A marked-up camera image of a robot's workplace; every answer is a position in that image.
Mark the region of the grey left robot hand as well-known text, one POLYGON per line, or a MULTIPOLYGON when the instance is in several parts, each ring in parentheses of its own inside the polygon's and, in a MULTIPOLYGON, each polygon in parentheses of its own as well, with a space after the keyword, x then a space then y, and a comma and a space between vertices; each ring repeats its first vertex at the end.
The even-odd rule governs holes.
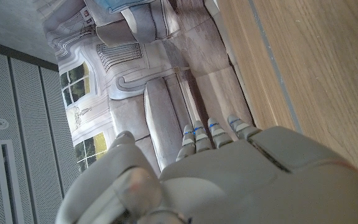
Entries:
POLYGON ((230 115, 184 129, 156 174, 131 132, 70 187, 57 223, 358 223, 358 169, 291 129, 230 115))

